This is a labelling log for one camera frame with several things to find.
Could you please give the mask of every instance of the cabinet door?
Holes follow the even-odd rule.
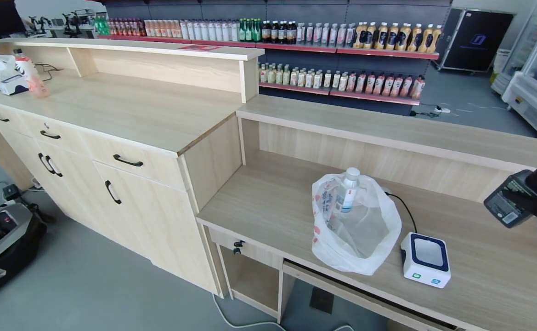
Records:
[[[51,173],[46,163],[46,153],[42,152],[36,140],[14,131],[3,130],[1,133],[62,212],[73,219],[83,217],[84,211],[79,208],[75,197],[60,178]]]
[[[62,174],[68,190],[83,205],[86,215],[77,221],[115,241],[119,245],[145,255],[136,236],[125,224],[117,204],[111,199],[105,182],[93,161],[83,155],[39,141],[42,151],[50,157],[50,166]]]
[[[211,266],[184,191],[96,163],[152,263],[216,292]]]

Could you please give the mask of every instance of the drawer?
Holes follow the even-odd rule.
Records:
[[[412,314],[411,310],[406,310],[401,306],[395,306],[387,301],[377,299],[365,292],[350,288],[342,282],[335,281],[329,277],[324,277],[309,269],[285,261],[283,263],[283,273],[288,274],[305,283],[319,287],[333,295],[348,300],[358,306],[371,310],[390,320],[406,325],[417,331],[450,331],[457,329],[453,325],[443,323],[433,318],[427,318],[423,314]]]
[[[5,129],[29,136],[29,131],[17,111],[0,106],[0,131]]]
[[[33,138],[69,151],[88,155],[83,140],[79,136],[78,128],[25,112],[20,112],[20,117],[27,125]]]
[[[240,240],[228,235],[226,233],[216,231],[212,228],[209,229],[209,234],[211,235],[211,240],[214,243],[217,243],[227,249],[235,249],[234,243],[239,243]],[[242,243],[242,247],[239,247],[239,250],[242,255],[247,256],[253,260],[256,260],[260,263],[266,264],[276,269],[283,268],[283,258],[279,255],[271,253],[269,251],[260,249],[250,243]]]
[[[178,159],[167,151],[142,147],[131,141],[102,134],[80,132],[94,160],[155,182],[186,191]]]

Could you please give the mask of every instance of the checkout counter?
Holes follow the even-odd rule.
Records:
[[[1,134],[66,214],[159,268],[278,321],[300,279],[418,331],[537,330],[537,222],[483,206],[537,168],[537,140],[259,96],[260,49],[0,42],[14,48],[64,70],[48,98],[0,94]],[[446,242],[444,289],[403,277],[400,240],[373,276],[314,256],[311,184],[348,167]]]

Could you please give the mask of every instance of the bottle cap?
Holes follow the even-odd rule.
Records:
[[[359,176],[360,176],[360,170],[356,168],[346,169],[346,178],[348,178],[349,180],[358,180]]]

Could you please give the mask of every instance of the shelf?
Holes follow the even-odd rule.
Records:
[[[415,106],[419,105],[419,100],[413,100],[413,99],[408,99],[408,98],[393,98],[393,97],[375,96],[374,94],[341,92],[341,91],[331,91],[329,94],[330,96],[336,96],[336,97],[373,100],[373,101],[381,101],[384,103],[401,103],[403,105],[415,105]]]
[[[257,43],[256,48],[266,48],[266,49],[269,49],[269,50],[319,52],[319,53],[335,53],[336,52],[336,48],[318,47],[318,46],[305,46],[305,45],[287,45],[287,44]]]
[[[233,297],[277,318],[279,271],[221,247]]]
[[[255,42],[240,42],[240,41],[189,40],[189,44],[256,48]]]
[[[168,38],[163,36],[126,36],[126,35],[98,35],[99,39],[110,40],[134,40],[134,41],[156,41],[156,42],[172,42],[176,44],[190,44],[191,41],[181,38]]]
[[[268,88],[276,88],[278,90],[287,90],[287,91],[297,91],[297,92],[305,92],[305,93],[313,93],[313,94],[321,94],[322,96],[327,96],[329,94],[329,89],[325,88],[306,88],[306,87],[300,87],[300,86],[290,86],[290,85],[282,85],[282,84],[270,84],[270,83],[259,83],[260,87],[268,87]]]
[[[374,55],[378,57],[397,57],[397,58],[413,58],[413,59],[439,59],[438,53],[420,53],[420,52],[404,52],[404,51],[387,51],[387,50],[367,50],[365,48],[338,48],[340,54],[359,54],[359,55]]]

